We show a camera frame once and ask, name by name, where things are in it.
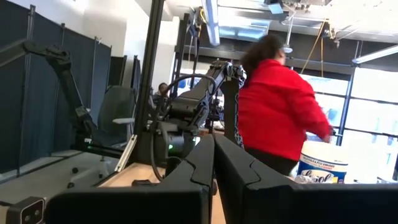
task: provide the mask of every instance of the background person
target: background person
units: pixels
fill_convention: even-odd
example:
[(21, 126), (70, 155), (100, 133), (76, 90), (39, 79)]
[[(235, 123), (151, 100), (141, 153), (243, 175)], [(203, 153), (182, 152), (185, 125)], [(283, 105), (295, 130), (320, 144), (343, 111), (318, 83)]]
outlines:
[(239, 91), (239, 133), (245, 150), (289, 175), (300, 159), (306, 131), (330, 142), (333, 128), (308, 82), (284, 66), (282, 42), (264, 36), (241, 59), (247, 80)]

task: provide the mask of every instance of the cylindrical container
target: cylindrical container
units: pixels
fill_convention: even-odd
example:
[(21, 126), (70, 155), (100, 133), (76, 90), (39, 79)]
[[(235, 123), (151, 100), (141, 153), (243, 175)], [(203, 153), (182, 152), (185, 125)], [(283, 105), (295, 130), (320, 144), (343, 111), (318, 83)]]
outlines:
[(307, 175), (316, 182), (343, 183), (348, 168), (348, 153), (342, 147), (324, 142), (306, 141), (297, 175)]

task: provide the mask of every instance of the wooden table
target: wooden table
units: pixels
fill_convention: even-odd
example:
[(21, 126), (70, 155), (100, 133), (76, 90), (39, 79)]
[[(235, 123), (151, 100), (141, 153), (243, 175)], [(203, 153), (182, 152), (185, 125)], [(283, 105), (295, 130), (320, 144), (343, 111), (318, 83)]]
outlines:
[[(165, 171), (164, 169), (159, 169), (159, 172), (164, 174)], [(150, 180), (151, 182), (158, 182), (151, 166), (132, 164), (122, 170), (119, 174), (101, 184), (100, 187), (128, 187), (131, 186), (131, 183), (134, 180)], [(218, 191), (217, 194), (213, 196), (212, 209), (211, 223), (225, 224), (223, 205), (221, 204), (221, 198)]]

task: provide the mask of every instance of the red jacket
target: red jacket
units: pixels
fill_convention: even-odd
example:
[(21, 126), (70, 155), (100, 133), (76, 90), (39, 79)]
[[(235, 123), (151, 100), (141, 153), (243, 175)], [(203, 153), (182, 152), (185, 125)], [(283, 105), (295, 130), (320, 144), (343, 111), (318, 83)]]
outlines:
[(264, 60), (239, 91), (239, 133), (245, 147), (298, 161), (305, 132), (324, 139), (331, 126), (300, 75)]

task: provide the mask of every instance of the black office chair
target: black office chair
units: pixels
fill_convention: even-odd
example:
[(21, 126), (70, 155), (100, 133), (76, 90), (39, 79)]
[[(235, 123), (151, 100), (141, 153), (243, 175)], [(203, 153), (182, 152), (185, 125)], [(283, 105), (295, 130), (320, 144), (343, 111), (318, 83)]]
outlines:
[[(109, 87), (104, 96), (98, 115), (98, 130), (93, 133), (93, 142), (115, 149), (124, 149), (132, 135), (134, 126), (134, 110), (136, 98), (133, 89), (123, 86)], [(109, 161), (101, 156), (97, 167), (90, 167), (80, 172), (77, 167), (72, 169), (74, 174), (68, 188), (76, 187), (87, 182), (97, 182), (98, 179), (109, 175)]]

